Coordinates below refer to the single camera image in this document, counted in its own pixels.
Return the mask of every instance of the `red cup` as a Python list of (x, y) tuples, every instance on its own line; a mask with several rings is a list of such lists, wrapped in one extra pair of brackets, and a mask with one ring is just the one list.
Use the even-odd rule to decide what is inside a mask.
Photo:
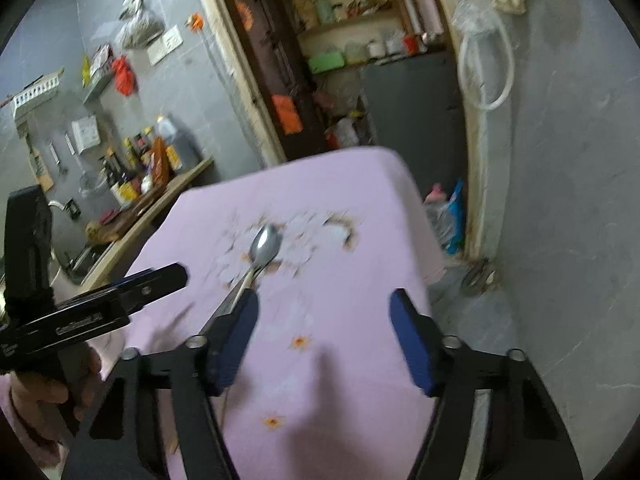
[(402, 42), (404, 43), (404, 48), (409, 56), (415, 56), (420, 52), (418, 39), (415, 36), (405, 36), (402, 38)]

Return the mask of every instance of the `red bag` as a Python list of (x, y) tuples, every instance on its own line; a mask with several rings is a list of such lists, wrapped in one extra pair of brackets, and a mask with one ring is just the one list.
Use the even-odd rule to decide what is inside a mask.
[(116, 90), (122, 95), (131, 95), (136, 89), (136, 75), (127, 64), (127, 58), (124, 56), (115, 59), (111, 64), (111, 68), (116, 73)]

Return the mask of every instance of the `wall shelf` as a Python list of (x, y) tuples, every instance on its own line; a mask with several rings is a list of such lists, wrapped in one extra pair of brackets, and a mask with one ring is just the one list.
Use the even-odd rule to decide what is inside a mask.
[(330, 30), (336, 30), (338, 28), (350, 27), (351, 25), (358, 25), (361, 23), (377, 22), (381, 20), (390, 20), (396, 18), (398, 14), (395, 9), (379, 10), (373, 14), (363, 14), (362, 16), (356, 16), (355, 18), (349, 18), (348, 20), (342, 20), (341, 22), (328, 23), (326, 25), (318, 25), (317, 27), (304, 30), (298, 34), (298, 37), (303, 40), (329, 32)]
[(360, 63), (347, 63), (345, 66), (339, 66), (338, 68), (332, 68), (331, 70), (325, 70), (324, 72), (318, 72), (314, 74), (315, 76), (321, 76), (321, 75), (329, 75), (329, 74), (335, 74), (335, 73), (339, 73), (339, 72), (346, 72), (347, 70), (357, 70), (359, 68), (362, 68), (363, 66), (368, 65), (369, 63), (374, 63), (374, 60), (369, 60), (369, 61), (363, 61)]

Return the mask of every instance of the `green container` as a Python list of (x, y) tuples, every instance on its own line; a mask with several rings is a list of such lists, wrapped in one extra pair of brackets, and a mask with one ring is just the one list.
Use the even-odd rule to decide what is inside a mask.
[(344, 56), (341, 52), (327, 52), (309, 58), (309, 68), (314, 74), (328, 72), (344, 66)]

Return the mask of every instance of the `cutting board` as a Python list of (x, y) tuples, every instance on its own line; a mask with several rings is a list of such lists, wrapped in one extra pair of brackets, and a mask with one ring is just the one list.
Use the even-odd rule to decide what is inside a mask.
[(120, 240), (133, 224), (162, 196), (166, 186), (154, 186), (147, 194), (137, 198), (126, 210), (121, 211), (106, 225), (89, 222), (84, 228), (89, 245), (101, 245)]

